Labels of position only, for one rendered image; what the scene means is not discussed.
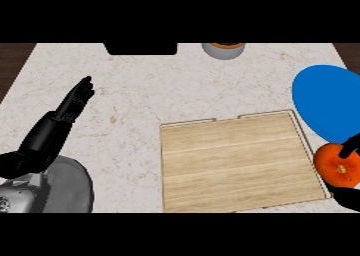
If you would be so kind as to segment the black appliance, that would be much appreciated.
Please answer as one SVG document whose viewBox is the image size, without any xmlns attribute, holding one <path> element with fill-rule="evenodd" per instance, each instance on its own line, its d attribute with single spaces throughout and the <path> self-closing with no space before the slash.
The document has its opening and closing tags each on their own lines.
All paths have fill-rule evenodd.
<svg viewBox="0 0 360 256">
<path fill-rule="evenodd" d="M 104 43 L 110 55 L 174 55 L 175 43 Z"/>
</svg>

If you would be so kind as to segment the blue plate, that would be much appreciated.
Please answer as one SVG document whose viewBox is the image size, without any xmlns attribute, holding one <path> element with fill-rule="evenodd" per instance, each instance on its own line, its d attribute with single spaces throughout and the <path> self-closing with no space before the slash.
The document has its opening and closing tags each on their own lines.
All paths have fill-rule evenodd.
<svg viewBox="0 0 360 256">
<path fill-rule="evenodd" d="M 360 75 L 332 65 L 313 65 L 295 76 L 292 101 L 314 133 L 342 144 L 360 133 Z"/>
</svg>

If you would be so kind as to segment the orange squash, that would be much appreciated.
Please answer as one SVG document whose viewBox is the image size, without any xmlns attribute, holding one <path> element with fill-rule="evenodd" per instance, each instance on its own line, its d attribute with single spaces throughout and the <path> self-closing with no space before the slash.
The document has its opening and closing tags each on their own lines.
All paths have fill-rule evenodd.
<svg viewBox="0 0 360 256">
<path fill-rule="evenodd" d="M 339 157 L 341 144 L 324 144 L 313 156 L 313 164 L 323 181 L 333 187 L 354 188 L 360 183 L 360 156 L 351 152 Z"/>
</svg>

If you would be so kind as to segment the wooden tray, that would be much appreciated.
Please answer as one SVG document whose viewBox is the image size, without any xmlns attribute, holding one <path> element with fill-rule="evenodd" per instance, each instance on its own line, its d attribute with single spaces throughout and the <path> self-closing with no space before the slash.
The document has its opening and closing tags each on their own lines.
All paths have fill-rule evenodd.
<svg viewBox="0 0 360 256">
<path fill-rule="evenodd" d="M 239 212 L 330 193 L 290 110 L 161 126 L 164 211 Z"/>
</svg>

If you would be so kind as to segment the grey cup with orange contents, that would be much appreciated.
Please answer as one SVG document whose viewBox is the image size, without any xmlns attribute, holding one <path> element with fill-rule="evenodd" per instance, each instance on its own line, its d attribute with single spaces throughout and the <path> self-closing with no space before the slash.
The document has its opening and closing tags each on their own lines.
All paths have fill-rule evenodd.
<svg viewBox="0 0 360 256">
<path fill-rule="evenodd" d="M 231 60 L 243 52 L 243 43 L 203 43 L 202 49 L 205 53 L 218 60 Z"/>
</svg>

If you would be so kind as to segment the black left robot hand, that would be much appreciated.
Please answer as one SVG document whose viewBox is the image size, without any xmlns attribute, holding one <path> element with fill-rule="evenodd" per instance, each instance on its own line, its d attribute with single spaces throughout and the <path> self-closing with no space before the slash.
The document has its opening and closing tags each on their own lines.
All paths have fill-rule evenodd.
<svg viewBox="0 0 360 256">
<path fill-rule="evenodd" d="M 48 111 L 35 123 L 19 149 L 0 154 L 0 177 L 14 179 L 29 173 L 41 173 L 62 150 L 72 124 L 94 95 L 91 77 L 81 79 L 54 111 Z"/>
</svg>

